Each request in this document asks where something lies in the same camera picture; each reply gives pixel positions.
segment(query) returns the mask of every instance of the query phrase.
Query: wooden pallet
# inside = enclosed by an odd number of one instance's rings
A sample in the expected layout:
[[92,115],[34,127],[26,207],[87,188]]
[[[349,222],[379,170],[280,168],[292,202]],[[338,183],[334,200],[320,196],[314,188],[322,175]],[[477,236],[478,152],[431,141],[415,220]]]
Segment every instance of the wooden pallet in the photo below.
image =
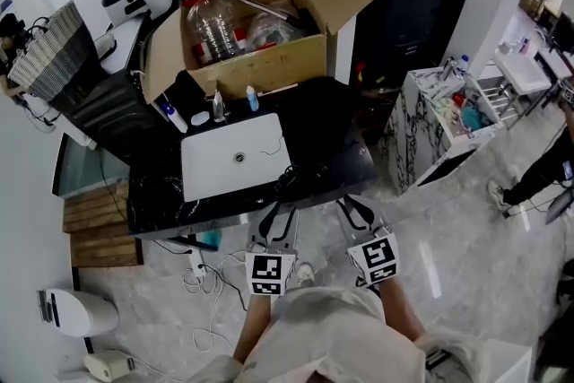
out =
[[142,242],[127,228],[127,192],[127,183],[121,183],[65,201],[63,230],[70,234],[72,266],[143,263]]

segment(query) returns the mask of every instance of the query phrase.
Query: power strip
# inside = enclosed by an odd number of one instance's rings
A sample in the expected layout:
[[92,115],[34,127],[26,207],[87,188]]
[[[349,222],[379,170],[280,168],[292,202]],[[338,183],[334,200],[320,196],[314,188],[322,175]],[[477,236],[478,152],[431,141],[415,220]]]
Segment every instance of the power strip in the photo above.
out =
[[205,270],[204,256],[199,249],[191,249],[191,254],[189,254],[189,262],[191,262],[191,268],[194,271],[194,275],[197,279],[205,278],[207,276],[207,270]]

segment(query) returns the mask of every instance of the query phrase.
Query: sink drain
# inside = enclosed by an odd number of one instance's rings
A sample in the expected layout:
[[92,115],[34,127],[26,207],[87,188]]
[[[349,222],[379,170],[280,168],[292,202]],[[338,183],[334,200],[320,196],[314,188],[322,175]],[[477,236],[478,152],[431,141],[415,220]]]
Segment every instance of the sink drain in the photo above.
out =
[[233,161],[235,161],[236,163],[242,163],[245,160],[245,153],[243,152],[237,152],[235,155],[233,155]]

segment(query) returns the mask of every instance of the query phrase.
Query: black pants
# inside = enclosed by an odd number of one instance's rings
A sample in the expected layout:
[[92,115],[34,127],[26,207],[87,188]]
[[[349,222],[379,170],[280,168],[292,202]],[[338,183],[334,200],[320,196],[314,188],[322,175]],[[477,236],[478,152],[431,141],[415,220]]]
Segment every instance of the black pants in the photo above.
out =
[[550,186],[554,180],[565,180],[563,163],[570,161],[574,168],[574,144],[565,128],[554,145],[541,156],[511,190],[504,190],[504,202],[519,205]]

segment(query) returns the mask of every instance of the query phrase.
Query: marble floor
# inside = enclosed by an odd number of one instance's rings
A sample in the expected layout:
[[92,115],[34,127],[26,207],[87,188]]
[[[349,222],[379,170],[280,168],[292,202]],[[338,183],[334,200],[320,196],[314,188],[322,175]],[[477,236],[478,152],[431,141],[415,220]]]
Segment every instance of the marble floor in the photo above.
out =
[[[425,326],[534,346],[552,321],[562,264],[574,256],[574,219],[564,216],[544,225],[545,214],[530,210],[505,220],[487,200],[485,187],[488,177],[509,185],[509,167],[524,172],[562,121],[559,110],[538,109],[511,131],[498,133],[451,176],[403,196],[395,195],[373,149],[381,175],[366,195],[384,206],[393,224],[400,278]],[[534,201],[541,204],[559,191],[551,187]],[[206,262],[217,265],[224,254],[242,249],[246,234],[245,225],[224,230],[221,252],[206,254]],[[180,273],[190,267],[187,256],[147,241],[143,251],[144,266],[82,270],[83,288],[112,299],[121,318],[115,331],[94,339],[95,346],[132,353],[173,378],[187,379],[216,354],[231,352],[220,338],[209,352],[194,345],[196,327],[208,327],[215,296],[184,290]],[[356,273],[344,254],[333,204],[302,211],[298,251],[300,261],[314,265],[320,283],[353,285]],[[225,275],[247,297],[240,264],[228,261]],[[213,330],[234,344],[243,318],[237,293],[225,288]],[[196,340],[202,348],[211,344],[202,332],[196,331]],[[150,371],[138,372],[131,381],[163,381]]]

